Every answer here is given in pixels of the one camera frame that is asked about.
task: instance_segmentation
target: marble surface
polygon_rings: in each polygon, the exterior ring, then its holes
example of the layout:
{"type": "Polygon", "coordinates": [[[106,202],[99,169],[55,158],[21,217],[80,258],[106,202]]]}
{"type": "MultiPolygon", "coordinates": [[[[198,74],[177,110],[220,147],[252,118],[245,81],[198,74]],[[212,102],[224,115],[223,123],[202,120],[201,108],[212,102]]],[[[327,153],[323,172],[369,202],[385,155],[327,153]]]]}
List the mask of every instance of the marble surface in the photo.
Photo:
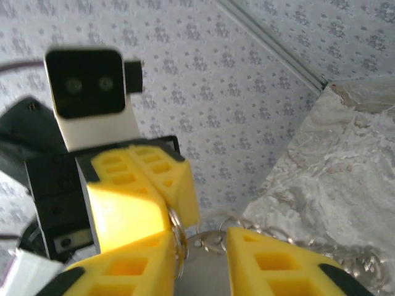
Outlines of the marble surface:
{"type": "Polygon", "coordinates": [[[395,81],[324,90],[244,215],[395,260],[395,81]]]}

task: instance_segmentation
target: camera lens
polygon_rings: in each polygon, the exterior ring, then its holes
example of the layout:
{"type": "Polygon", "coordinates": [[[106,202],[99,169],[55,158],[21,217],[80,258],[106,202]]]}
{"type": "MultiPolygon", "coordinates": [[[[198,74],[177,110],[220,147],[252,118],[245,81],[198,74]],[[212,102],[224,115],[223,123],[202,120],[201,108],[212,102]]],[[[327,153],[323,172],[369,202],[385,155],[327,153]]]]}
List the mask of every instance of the camera lens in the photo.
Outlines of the camera lens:
{"type": "Polygon", "coordinates": [[[82,83],[76,78],[70,78],[66,81],[66,89],[71,94],[79,93],[82,89],[82,83]]]}
{"type": "Polygon", "coordinates": [[[113,82],[109,77],[102,77],[99,79],[99,87],[102,91],[110,91],[112,89],[113,82]]]}

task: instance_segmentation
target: yellow 3d-printed part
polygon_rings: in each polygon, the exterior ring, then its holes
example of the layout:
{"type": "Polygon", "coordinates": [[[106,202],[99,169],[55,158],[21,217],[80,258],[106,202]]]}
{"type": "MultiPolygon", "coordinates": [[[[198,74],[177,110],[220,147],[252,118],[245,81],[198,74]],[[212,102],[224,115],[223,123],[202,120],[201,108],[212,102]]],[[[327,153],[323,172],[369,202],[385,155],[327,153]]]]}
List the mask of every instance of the yellow 3d-printed part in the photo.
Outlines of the yellow 3d-printed part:
{"type": "Polygon", "coordinates": [[[232,296],[344,296],[318,267],[337,262],[243,228],[228,228],[232,296]]]}
{"type": "Polygon", "coordinates": [[[175,260],[173,232],[164,231],[73,264],[85,274],[64,296],[172,296],[175,260]]]}
{"type": "Polygon", "coordinates": [[[189,161],[158,146],[131,146],[129,153],[183,225],[187,228],[198,223],[199,204],[189,161]]]}
{"type": "Polygon", "coordinates": [[[101,252],[171,229],[165,201],[128,149],[103,152],[91,164],[99,181],[86,187],[101,252]]]}

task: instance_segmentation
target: floral wallpaper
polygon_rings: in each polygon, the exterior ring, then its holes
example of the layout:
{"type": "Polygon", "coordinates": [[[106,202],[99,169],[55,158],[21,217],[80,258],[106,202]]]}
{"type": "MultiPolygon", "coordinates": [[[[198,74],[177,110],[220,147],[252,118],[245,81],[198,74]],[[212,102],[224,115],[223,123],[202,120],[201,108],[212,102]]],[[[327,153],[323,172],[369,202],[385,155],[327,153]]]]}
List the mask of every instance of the floral wallpaper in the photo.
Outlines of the floral wallpaper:
{"type": "Polygon", "coordinates": [[[235,0],[328,80],[390,76],[393,0],[235,0]]]}
{"type": "MultiPolygon", "coordinates": [[[[203,213],[244,210],[317,98],[214,1],[0,0],[3,62],[50,44],[106,44],[144,60],[146,90],[133,97],[141,132],[178,136],[203,213]]],[[[24,94],[51,105],[42,69],[1,77],[2,111],[24,94]]],[[[0,231],[20,231],[32,202],[0,181],[0,231]]]]}

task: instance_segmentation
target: metal key ring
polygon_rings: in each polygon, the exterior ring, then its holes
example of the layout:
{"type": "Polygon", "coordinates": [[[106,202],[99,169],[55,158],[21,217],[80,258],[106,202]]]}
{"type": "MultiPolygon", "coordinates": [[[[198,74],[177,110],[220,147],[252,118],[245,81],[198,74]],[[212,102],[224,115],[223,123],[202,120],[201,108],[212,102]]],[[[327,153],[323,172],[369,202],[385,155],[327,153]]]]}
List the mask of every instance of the metal key ring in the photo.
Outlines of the metal key ring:
{"type": "MultiPolygon", "coordinates": [[[[370,263],[374,265],[373,270],[380,271],[380,277],[377,279],[379,280],[379,283],[375,285],[375,288],[380,290],[384,285],[386,281],[386,276],[384,275],[383,269],[385,268],[384,263],[380,260],[379,256],[373,251],[369,250],[370,253],[370,263]]],[[[369,268],[368,264],[365,262],[364,263],[365,269],[369,268]]]]}
{"type": "Polygon", "coordinates": [[[178,257],[178,271],[176,279],[179,279],[183,274],[184,261],[187,259],[189,254],[188,238],[186,237],[185,229],[177,212],[170,207],[167,210],[170,221],[172,222],[172,230],[176,240],[176,253],[178,257]]]}
{"type": "Polygon", "coordinates": [[[248,229],[248,230],[255,230],[255,232],[260,233],[260,234],[265,232],[264,229],[262,227],[260,227],[259,224],[253,223],[252,221],[250,221],[246,218],[240,218],[239,225],[245,229],[248,229]]]}
{"type": "MultiPolygon", "coordinates": [[[[237,218],[237,217],[234,216],[234,215],[230,215],[228,218],[224,219],[224,220],[221,222],[220,226],[218,227],[218,230],[219,230],[219,231],[222,231],[223,225],[224,225],[226,222],[228,222],[228,221],[234,221],[234,222],[236,222],[237,224],[239,224],[241,227],[244,227],[244,223],[243,223],[242,219],[239,219],[239,218],[237,218]]],[[[222,239],[222,237],[219,237],[219,238],[220,238],[220,245],[221,245],[221,248],[222,248],[222,250],[226,253],[226,252],[227,252],[227,248],[225,247],[225,244],[223,243],[223,239],[222,239]]]]}
{"type": "MultiPolygon", "coordinates": [[[[237,221],[237,218],[235,218],[235,216],[231,212],[228,212],[228,211],[225,211],[225,210],[220,210],[220,211],[217,211],[215,213],[212,213],[211,215],[208,215],[205,219],[199,220],[199,222],[197,222],[197,224],[196,224],[196,234],[200,234],[201,233],[200,232],[200,227],[201,227],[202,222],[204,220],[206,220],[206,219],[209,219],[211,216],[225,216],[225,217],[227,217],[224,221],[222,221],[222,223],[220,224],[220,227],[217,229],[218,231],[221,231],[221,232],[222,232],[222,226],[223,226],[224,222],[226,220],[228,220],[229,217],[233,217],[235,219],[235,221],[237,221]]],[[[218,238],[220,239],[221,249],[224,250],[224,248],[222,247],[223,239],[222,239],[221,236],[218,236],[218,238]]],[[[213,245],[210,245],[210,244],[206,243],[203,239],[200,239],[199,241],[202,244],[202,246],[205,248],[206,251],[208,251],[208,252],[211,251],[211,252],[214,252],[214,253],[217,253],[217,254],[221,254],[221,249],[220,248],[214,247],[213,245]]]]}
{"type": "Polygon", "coordinates": [[[276,226],[269,226],[267,228],[270,232],[271,231],[276,231],[277,233],[280,233],[282,236],[285,237],[286,241],[289,242],[291,245],[295,245],[295,241],[292,239],[292,237],[285,232],[284,230],[282,230],[281,228],[278,228],[276,226]]]}
{"type": "Polygon", "coordinates": [[[260,227],[259,224],[253,223],[252,221],[250,221],[248,219],[245,219],[245,218],[241,218],[240,220],[244,221],[245,223],[249,223],[250,224],[250,226],[245,226],[245,224],[244,224],[243,227],[245,229],[254,230],[255,232],[257,232],[259,234],[262,234],[262,235],[266,234],[267,236],[270,236],[270,237],[275,238],[275,239],[277,238],[276,235],[274,235],[274,233],[272,233],[268,228],[262,228],[262,227],[260,227]]]}

